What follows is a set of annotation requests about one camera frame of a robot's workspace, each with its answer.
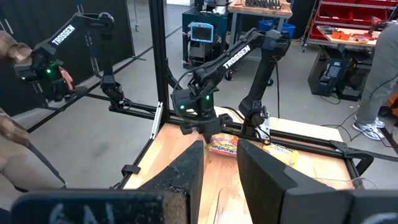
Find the silver metal bracket plate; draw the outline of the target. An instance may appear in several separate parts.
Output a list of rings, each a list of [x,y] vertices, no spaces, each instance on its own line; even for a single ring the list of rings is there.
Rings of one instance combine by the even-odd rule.
[[[269,144],[271,142],[270,114],[265,106],[263,106],[261,118],[263,118],[264,121],[256,128],[257,136]]]

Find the wooden workbench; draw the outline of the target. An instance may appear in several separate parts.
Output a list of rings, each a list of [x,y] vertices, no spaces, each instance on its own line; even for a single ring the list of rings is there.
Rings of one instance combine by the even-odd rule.
[[[243,19],[241,18],[241,15],[276,18],[279,20],[277,23],[277,30],[281,31],[283,23],[286,19],[289,19],[293,16],[293,12],[290,8],[290,3],[288,3],[286,0],[279,0],[279,2],[280,9],[245,6],[244,0],[234,0],[232,3],[230,3],[228,6],[228,11],[232,13],[233,18],[229,45],[232,46],[236,42],[237,35],[242,29]]]

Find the blue framed screen device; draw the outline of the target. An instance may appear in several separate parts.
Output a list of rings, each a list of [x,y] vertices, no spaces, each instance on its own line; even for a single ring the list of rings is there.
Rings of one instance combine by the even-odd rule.
[[[194,22],[190,26],[190,36],[193,41],[212,43],[214,26],[209,23]]]

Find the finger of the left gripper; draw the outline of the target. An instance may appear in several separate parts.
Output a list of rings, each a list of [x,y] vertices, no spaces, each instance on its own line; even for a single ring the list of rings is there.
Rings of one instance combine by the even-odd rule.
[[[203,136],[206,143],[209,143],[208,125],[207,123],[200,123],[198,125],[198,132]]]
[[[222,122],[221,121],[212,121],[208,125],[208,134],[209,134],[209,141],[213,135],[218,134],[222,131]]]

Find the silver aluminium strip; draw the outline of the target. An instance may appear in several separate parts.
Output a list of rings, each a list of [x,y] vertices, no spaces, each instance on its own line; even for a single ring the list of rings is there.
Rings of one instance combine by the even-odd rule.
[[[163,102],[159,101],[157,104],[156,111],[155,111],[154,121],[152,123],[152,129],[151,129],[151,133],[150,133],[151,139],[155,139],[159,132],[162,113],[163,113]]]

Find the black curtain panel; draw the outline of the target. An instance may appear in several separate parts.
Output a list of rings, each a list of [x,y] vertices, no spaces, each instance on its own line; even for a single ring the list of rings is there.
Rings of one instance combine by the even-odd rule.
[[[35,47],[64,25],[77,12],[78,4],[86,13],[108,12],[114,17],[110,43],[113,64],[135,54],[126,0],[0,0],[0,30],[7,30],[17,41]],[[76,85],[94,75],[90,54],[101,48],[97,31],[90,31],[92,49],[86,44],[85,34],[86,30],[79,29],[57,50],[57,58]],[[0,108],[14,116],[38,105],[33,86],[19,80],[13,66],[0,62]]]

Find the dark teal equipment cabinet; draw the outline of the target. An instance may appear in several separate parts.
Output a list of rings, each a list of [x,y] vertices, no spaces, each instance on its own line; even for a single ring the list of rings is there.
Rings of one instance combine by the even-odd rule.
[[[209,23],[214,26],[212,43],[193,41],[190,26],[194,22]],[[228,13],[220,14],[212,11],[190,9],[182,14],[183,68],[191,69],[214,60],[227,50],[227,33],[229,28]]]

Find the person's hand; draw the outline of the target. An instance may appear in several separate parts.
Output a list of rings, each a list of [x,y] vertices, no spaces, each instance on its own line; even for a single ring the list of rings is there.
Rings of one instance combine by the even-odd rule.
[[[67,85],[68,85],[68,89],[69,90],[74,90],[74,85],[73,85],[73,78],[70,76],[70,74],[62,67],[60,67],[60,71],[62,74],[62,77],[65,79]]]

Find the black equipment box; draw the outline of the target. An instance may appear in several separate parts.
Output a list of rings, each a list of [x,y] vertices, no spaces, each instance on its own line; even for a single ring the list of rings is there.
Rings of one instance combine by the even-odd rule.
[[[336,94],[341,100],[361,99],[373,59],[369,53],[354,50],[340,52],[322,46],[308,76],[308,85],[314,95]]]

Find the yellow creamy chicken ramen pack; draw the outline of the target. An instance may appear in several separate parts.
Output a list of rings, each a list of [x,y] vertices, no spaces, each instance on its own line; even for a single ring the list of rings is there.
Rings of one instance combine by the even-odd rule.
[[[284,164],[295,167],[296,161],[299,157],[299,152],[294,149],[289,149],[280,144],[271,143],[270,145],[263,145],[263,150],[280,160]]]

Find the clear plastic bin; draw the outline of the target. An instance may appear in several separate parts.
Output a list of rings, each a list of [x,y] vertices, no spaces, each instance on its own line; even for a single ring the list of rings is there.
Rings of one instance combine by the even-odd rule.
[[[213,224],[252,224],[242,189],[224,187],[219,191]]]

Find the red bin rack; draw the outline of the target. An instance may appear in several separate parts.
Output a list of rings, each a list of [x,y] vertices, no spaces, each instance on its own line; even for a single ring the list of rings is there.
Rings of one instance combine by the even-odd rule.
[[[373,17],[393,20],[398,0],[316,0],[303,44],[326,44],[318,26],[367,30]]]

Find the wooden work table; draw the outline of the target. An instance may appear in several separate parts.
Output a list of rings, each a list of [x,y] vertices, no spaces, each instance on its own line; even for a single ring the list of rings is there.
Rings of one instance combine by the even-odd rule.
[[[351,47],[351,48],[358,48],[358,49],[372,49],[376,46],[377,39],[379,37],[380,32],[374,31],[372,38],[373,40],[368,40],[367,42],[363,40],[357,40],[354,36],[355,34],[358,35],[365,35],[368,33],[367,30],[358,30],[358,29],[345,29],[345,28],[338,28],[339,31],[342,31],[344,35],[349,35],[347,40],[343,39],[336,39],[332,37],[332,34],[327,34],[321,26],[317,26],[317,30],[327,39],[327,42],[332,45],[336,45],[338,48],[342,47]]]

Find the green lime chili ramen pack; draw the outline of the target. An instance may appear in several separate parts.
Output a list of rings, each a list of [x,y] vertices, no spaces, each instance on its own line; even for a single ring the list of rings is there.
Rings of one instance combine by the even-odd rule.
[[[211,137],[211,141],[206,145],[206,148],[217,154],[236,157],[238,139],[237,136],[226,133],[215,134]]]

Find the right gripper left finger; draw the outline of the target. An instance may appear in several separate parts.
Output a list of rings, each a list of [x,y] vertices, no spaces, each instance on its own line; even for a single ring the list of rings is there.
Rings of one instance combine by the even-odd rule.
[[[197,224],[204,170],[195,141],[134,190],[44,190],[11,208],[11,224]]]

